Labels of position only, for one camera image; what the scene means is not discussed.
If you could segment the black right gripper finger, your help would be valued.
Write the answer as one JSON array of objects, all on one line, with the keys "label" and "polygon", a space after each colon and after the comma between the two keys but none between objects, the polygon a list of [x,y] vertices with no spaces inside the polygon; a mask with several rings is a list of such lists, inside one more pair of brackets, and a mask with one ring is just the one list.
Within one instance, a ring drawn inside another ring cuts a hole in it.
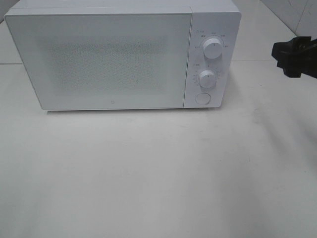
[{"label": "black right gripper finger", "polygon": [[272,56],[277,61],[316,59],[317,40],[311,36],[300,36],[288,42],[274,43]]},{"label": "black right gripper finger", "polygon": [[277,57],[277,67],[283,69],[284,75],[290,78],[300,78],[302,74],[317,77],[317,57]]}]

